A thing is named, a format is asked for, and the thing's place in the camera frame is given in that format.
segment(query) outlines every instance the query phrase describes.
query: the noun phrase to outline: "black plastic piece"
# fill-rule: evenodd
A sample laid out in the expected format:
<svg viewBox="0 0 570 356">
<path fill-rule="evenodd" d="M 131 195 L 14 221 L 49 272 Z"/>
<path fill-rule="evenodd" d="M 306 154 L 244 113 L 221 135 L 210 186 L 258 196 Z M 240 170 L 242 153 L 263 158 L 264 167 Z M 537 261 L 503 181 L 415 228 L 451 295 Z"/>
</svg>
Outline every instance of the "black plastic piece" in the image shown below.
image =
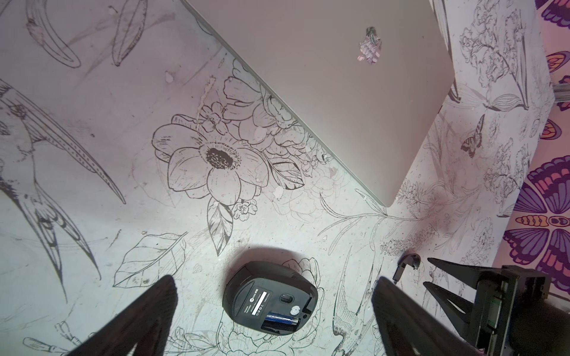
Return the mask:
<svg viewBox="0 0 570 356">
<path fill-rule="evenodd" d="M 511 322 L 532 320 L 525 310 L 530 307 L 539 310 L 539 306 L 544 304 L 551 281 L 548 275 L 517 265 L 490 268 L 461 265 L 440 259 L 428 258 L 427 260 L 477 290 L 475 301 L 472 303 L 433 283 L 424 283 L 426 289 L 439 302 L 442 310 L 465 341 L 477 349 L 484 350 L 489 356 L 504 356 L 512 352 L 527 354 L 527 350 L 521 348 L 521 345 L 531 342 L 527 338 L 532 336 L 532 333 L 521 330 L 515 332 L 517 327 L 522 329 L 520 325 L 524 323 L 512 325 Z M 566 316 L 565 321 L 562 321 L 563 313 L 560 315 L 557 314 L 559 325 L 565 325 L 567 329 L 559 335 L 567 335 L 569 333 L 567 330 L 570 330 L 570 318 Z M 533 318 L 542 320 L 543 315 L 537 314 Z M 541 333 L 545 330 L 544 328 L 535 329 L 534 332 L 534 339 L 539 340 Z M 550 339 L 553 342 L 555 337 L 552 335 L 550 338 L 542 339 Z M 558 341 L 559 349 L 562 348 L 560 345 L 565 346 L 570 343 L 562 338 Z"/>
<path fill-rule="evenodd" d="M 178 303 L 176 285 L 166 275 L 146 290 L 69 356 L 162 356 Z"/>
<path fill-rule="evenodd" d="M 476 356 L 475 349 L 452 334 L 427 311 L 380 277 L 372 306 L 386 356 Z"/>
<path fill-rule="evenodd" d="M 291 268 L 253 261 L 228 282 L 222 306 L 240 325 L 272 335 L 288 335 L 306 324 L 315 310 L 317 298 L 316 287 Z M 269 313 L 299 321 L 291 325 L 266 320 Z"/>
<path fill-rule="evenodd" d="M 398 283 L 407 265 L 412 266 L 414 269 L 418 269 L 420 267 L 421 262 L 422 259 L 417 253 L 411 253 L 409 255 L 402 256 L 402 258 L 400 258 L 400 260 L 398 261 L 398 268 L 394 273 L 394 277 L 392 277 L 394 284 Z"/>
</svg>

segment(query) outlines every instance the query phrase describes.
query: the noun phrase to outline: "butterfly drawing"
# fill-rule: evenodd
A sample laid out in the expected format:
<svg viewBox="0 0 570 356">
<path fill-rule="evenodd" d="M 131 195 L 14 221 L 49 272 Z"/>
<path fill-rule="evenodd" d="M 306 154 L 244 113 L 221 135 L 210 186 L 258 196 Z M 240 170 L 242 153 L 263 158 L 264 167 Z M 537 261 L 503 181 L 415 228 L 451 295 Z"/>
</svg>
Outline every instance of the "butterfly drawing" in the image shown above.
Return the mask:
<svg viewBox="0 0 570 356">
<path fill-rule="evenodd" d="M 484 121 L 485 115 L 481 116 L 479 119 L 479 123 L 477 124 L 477 128 L 475 128 L 473 135 L 468 137 L 461 145 L 461 149 L 465 152 L 468 152 L 469 157 L 471 158 L 475 156 L 475 149 L 481 147 L 481 143 L 483 142 L 483 135 L 481 134 L 481 131 L 483 130 Z"/>
<path fill-rule="evenodd" d="M 548 72 L 552 73 L 558 70 L 560 67 L 566 64 L 570 60 L 570 52 L 561 51 L 546 56 L 546 61 L 548 63 Z"/>
<path fill-rule="evenodd" d="M 555 140 L 562 135 L 562 130 L 554 121 L 548 119 L 540 135 L 541 140 Z"/>
<path fill-rule="evenodd" d="M 531 184 L 523 183 L 514 207 L 531 213 L 515 219 L 526 227 L 505 231 L 503 239 L 518 264 L 530 264 L 541 256 L 536 270 L 550 275 L 556 288 L 570 294 L 570 156 L 543 164 L 527 178 Z"/>
</svg>

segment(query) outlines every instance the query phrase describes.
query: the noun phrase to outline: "flower drawing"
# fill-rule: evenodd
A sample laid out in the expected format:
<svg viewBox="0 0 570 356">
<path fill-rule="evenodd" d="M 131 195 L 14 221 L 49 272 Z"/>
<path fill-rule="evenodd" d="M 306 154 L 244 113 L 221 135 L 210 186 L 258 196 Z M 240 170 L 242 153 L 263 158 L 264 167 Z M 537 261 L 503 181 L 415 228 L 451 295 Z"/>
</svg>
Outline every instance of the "flower drawing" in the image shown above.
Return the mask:
<svg viewBox="0 0 570 356">
<path fill-rule="evenodd" d="M 510 75 L 515 80 L 520 97 L 503 94 L 486 104 L 495 111 L 510 111 L 516 107 L 528 109 L 524 27 L 520 14 L 513 11 L 499 23 L 498 0 L 479 0 L 470 28 L 459 38 L 465 62 L 477 70 L 479 83 L 488 88 L 499 79 Z"/>
<path fill-rule="evenodd" d="M 209 197 L 207 227 L 219 256 L 234 222 L 256 214 L 254 197 L 262 189 L 304 187 L 304 177 L 319 175 L 318 165 L 332 157 L 237 60 L 223 82 L 225 97 L 212 101 L 208 93 L 214 83 L 210 80 L 200 98 L 197 117 L 175 114 L 170 124 L 156 129 L 152 145 L 168 164 L 170 189 L 192 199 Z M 319 180 L 304 191 L 317 183 L 319 191 L 327 187 Z"/>
<path fill-rule="evenodd" d="M 168 162 L 172 190 L 185 191 L 191 198 L 211 194 L 220 203 L 233 205 L 238 198 L 253 199 L 267 186 L 267 165 L 248 143 L 217 130 L 200 132 L 182 115 L 175 115 L 172 122 L 157 129 L 152 140 L 157 157 Z"/>
<path fill-rule="evenodd" d="M 234 219 L 239 219 L 241 221 L 245 221 L 249 218 L 250 215 L 255 215 L 257 212 L 257 202 L 255 199 L 250 201 L 244 201 L 241 203 L 236 203 L 231 210 L 231 214 Z"/>
<path fill-rule="evenodd" d="M 495 195 L 495 202 L 503 204 L 505 199 L 517 188 L 517 181 L 511 172 L 511 150 L 513 140 L 499 146 L 495 153 L 493 165 L 487 169 L 483 176 L 485 188 Z"/>
<path fill-rule="evenodd" d="M 305 176 L 332 158 L 265 87 L 234 60 L 223 92 L 230 103 L 223 112 L 230 134 L 246 140 L 268 157 L 294 157 Z"/>
</svg>

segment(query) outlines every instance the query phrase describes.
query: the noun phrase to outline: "hummingbird drawing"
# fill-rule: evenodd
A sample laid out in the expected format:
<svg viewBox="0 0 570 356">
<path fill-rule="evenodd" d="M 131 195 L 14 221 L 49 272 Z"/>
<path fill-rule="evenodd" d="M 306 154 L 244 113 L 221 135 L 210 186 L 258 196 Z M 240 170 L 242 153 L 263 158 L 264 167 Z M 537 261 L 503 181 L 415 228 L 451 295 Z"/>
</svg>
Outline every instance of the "hummingbird drawing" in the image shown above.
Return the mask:
<svg viewBox="0 0 570 356">
<path fill-rule="evenodd" d="M 101 177 L 123 204 L 126 202 L 113 180 L 73 137 L 31 100 L 0 79 L 0 190 L 20 209 L 34 230 L 66 295 L 54 227 L 59 226 L 77 243 L 98 273 L 99 267 L 69 215 L 36 181 L 34 144 L 40 141 L 66 151 L 84 168 Z"/>
<path fill-rule="evenodd" d="M 367 320 L 364 318 L 364 309 L 367 303 L 370 302 L 372 291 L 374 289 L 372 283 L 374 264 L 372 264 L 370 269 L 370 275 L 368 276 L 368 282 L 364 288 L 364 294 L 360 301 L 360 305 L 358 309 L 356 309 L 356 312 L 353 312 L 348 309 L 347 293 L 344 289 L 349 257 L 350 250 L 348 251 L 347 259 L 344 262 L 343 275 L 340 278 L 339 287 L 336 292 L 335 309 L 332 317 L 332 333 L 334 335 L 341 335 L 343 339 L 333 351 L 332 356 L 350 356 L 354 350 L 356 350 L 360 341 L 374 323 L 374 315 L 369 317 Z"/>
</svg>

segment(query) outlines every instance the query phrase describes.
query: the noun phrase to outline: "laptop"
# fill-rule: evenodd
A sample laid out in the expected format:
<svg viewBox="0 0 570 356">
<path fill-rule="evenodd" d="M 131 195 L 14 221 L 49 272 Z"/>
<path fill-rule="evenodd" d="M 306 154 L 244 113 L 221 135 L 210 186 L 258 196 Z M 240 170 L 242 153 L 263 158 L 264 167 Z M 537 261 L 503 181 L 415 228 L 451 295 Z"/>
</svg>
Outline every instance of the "laptop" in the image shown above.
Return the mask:
<svg viewBox="0 0 570 356">
<path fill-rule="evenodd" d="M 454 79 L 428 0 L 182 0 L 390 206 Z"/>
</svg>

